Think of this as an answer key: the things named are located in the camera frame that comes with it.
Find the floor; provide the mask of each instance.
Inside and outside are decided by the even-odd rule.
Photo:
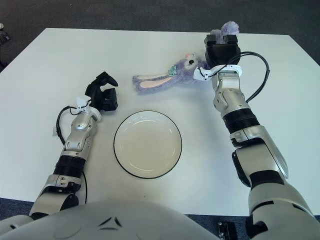
[[[0,57],[10,63],[45,28],[209,32],[234,20],[241,33],[290,35],[320,64],[319,9],[319,0],[0,0],[11,37]],[[0,198],[0,220],[31,206]],[[218,221],[233,221],[238,238],[248,239],[244,217],[189,217],[215,234]]]

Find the white plate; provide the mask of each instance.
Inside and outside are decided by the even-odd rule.
[[[121,123],[113,147],[124,170],[139,178],[154,179],[177,164],[182,140],[177,126],[166,115],[140,111]]]

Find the bunny ear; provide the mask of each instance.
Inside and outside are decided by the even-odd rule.
[[[177,82],[177,78],[175,76],[168,76],[166,78],[160,80],[146,80],[142,81],[137,85],[137,88],[142,91],[154,91],[160,88],[169,87]]]
[[[139,75],[139,76],[133,76],[132,81],[136,83],[140,83],[142,81],[155,81],[155,80],[160,80],[164,79],[168,74],[158,74],[158,75]]]

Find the bunny face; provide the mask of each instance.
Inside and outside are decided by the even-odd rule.
[[[181,59],[175,64],[177,74],[183,71],[193,72],[196,69],[196,67],[199,65],[200,61],[201,61],[200,57],[195,53],[186,54],[185,58]]]

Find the plate rim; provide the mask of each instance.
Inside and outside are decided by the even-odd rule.
[[[167,171],[167,172],[165,172],[164,174],[161,174],[161,175],[159,175],[159,176],[143,177],[143,176],[137,176],[137,175],[129,172],[129,171],[126,170],[126,169],[124,168],[124,166],[122,166],[122,164],[119,162],[119,159],[118,159],[117,154],[116,154],[115,140],[116,140],[116,135],[117,135],[117,132],[118,132],[120,126],[121,126],[128,118],[130,118],[132,115],[135,115],[135,114],[138,114],[138,113],[142,113],[142,112],[154,112],[154,113],[158,113],[158,114],[164,115],[165,117],[167,117],[168,119],[170,119],[170,121],[175,125],[176,129],[178,130],[179,136],[180,136],[181,150],[180,150],[179,157],[178,157],[176,163],[172,166],[172,168],[170,168],[169,171]],[[168,117],[167,115],[165,115],[165,114],[163,114],[163,113],[161,113],[161,112],[159,112],[159,111],[154,111],[154,110],[142,110],[142,111],[137,111],[137,112],[132,113],[131,115],[127,116],[127,117],[119,124],[118,128],[117,128],[116,131],[115,131],[114,137],[113,137],[113,152],[114,152],[114,156],[115,156],[116,161],[117,161],[118,164],[121,166],[121,168],[122,168],[123,170],[125,170],[128,174],[130,174],[131,176],[134,176],[134,177],[136,177],[136,178],[139,178],[139,179],[157,179],[157,178],[160,178],[160,177],[166,175],[167,173],[169,173],[172,169],[174,169],[174,167],[175,167],[175,166],[177,165],[177,163],[179,162],[180,157],[181,157],[181,153],[182,153],[182,147],[183,147],[182,137],[181,137],[180,130],[179,130],[178,126],[176,125],[176,123],[175,123],[170,117]]]

